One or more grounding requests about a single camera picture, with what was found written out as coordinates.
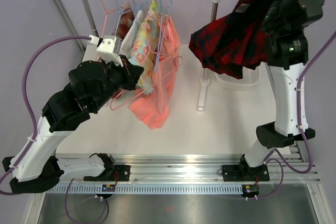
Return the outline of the salmon pink skirt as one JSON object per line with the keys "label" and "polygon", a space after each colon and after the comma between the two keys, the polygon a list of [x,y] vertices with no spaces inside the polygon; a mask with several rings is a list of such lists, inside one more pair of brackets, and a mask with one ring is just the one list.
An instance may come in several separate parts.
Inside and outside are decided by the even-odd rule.
{"label": "salmon pink skirt", "polygon": [[150,129],[161,128],[169,116],[175,74],[183,61],[179,56],[180,38],[170,16],[165,16],[163,26],[159,64],[151,75],[153,90],[149,94],[139,93],[129,106],[134,115]]}

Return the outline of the red plaid skirt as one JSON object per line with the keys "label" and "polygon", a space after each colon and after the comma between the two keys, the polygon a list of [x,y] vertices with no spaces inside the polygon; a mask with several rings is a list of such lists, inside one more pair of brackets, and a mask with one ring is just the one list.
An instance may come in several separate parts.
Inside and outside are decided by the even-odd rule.
{"label": "red plaid skirt", "polygon": [[266,34],[262,24],[272,0],[239,0],[234,10],[212,24],[220,36],[220,50],[212,54],[211,71],[242,79],[243,67],[256,69],[267,60],[264,51]]}

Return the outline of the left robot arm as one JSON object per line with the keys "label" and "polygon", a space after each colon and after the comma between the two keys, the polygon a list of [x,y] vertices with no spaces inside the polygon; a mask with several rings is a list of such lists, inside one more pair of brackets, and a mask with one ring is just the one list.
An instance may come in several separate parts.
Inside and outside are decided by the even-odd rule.
{"label": "left robot arm", "polygon": [[135,90],[144,71],[123,58],[123,65],[84,61],[68,73],[69,83],[52,95],[42,109],[37,134],[15,157],[2,163],[13,174],[12,194],[43,193],[60,181],[80,178],[108,181],[114,173],[114,159],[106,153],[87,158],[61,160],[54,155],[58,145],[89,120],[121,89]]}

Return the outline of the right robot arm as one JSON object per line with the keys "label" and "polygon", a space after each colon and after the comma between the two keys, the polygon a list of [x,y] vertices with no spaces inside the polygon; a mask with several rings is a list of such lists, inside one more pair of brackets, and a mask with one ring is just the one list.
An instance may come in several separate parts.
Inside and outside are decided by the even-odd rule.
{"label": "right robot arm", "polygon": [[314,138],[305,114],[304,76],[312,63],[304,28],[320,20],[325,0],[273,0],[263,23],[268,76],[276,119],[256,128],[257,139],[238,164],[247,181],[268,176],[266,160],[277,148]]}

